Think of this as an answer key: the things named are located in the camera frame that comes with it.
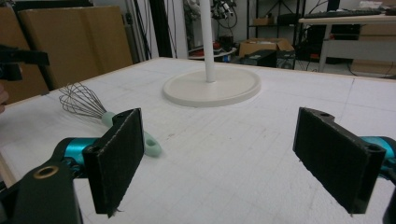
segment white tabletop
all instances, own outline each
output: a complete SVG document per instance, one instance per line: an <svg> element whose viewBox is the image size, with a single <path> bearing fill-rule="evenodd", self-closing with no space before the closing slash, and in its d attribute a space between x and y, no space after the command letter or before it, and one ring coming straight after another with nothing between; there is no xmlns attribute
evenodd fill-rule
<svg viewBox="0 0 396 224"><path fill-rule="evenodd" d="M396 23L396 16L386 16L384 14L374 16L357 16L357 17L332 17L332 18L315 18L299 19L300 23L305 24L384 24Z"/></svg>
<svg viewBox="0 0 396 224"><path fill-rule="evenodd" d="M350 216L292 151L298 109L335 116L356 135L396 139L396 82L254 66L261 92L215 108L173 105L170 77L202 62L156 59L83 84L119 113L141 107L145 131L163 154L145 156L118 212L96 215L87 179L75 188L85 223L381 223L394 186L378 179L367 214ZM53 91L10 105L0 115L0 152L17 180L46 161L66 137L100 137L99 120L62 110Z"/></svg>

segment whisk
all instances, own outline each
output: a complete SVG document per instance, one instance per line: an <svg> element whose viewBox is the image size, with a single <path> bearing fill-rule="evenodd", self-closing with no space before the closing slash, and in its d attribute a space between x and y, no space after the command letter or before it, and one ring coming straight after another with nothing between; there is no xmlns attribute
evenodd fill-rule
<svg viewBox="0 0 396 224"><path fill-rule="evenodd" d="M99 98L88 87L81 83L67 85L59 91L63 94L59 101L65 111L72 114L100 119L107 127L113 125L112 118L116 115L107 111L100 102ZM145 136L145 154L151 157L157 157L161 154L160 144L149 134L144 132Z"/></svg>

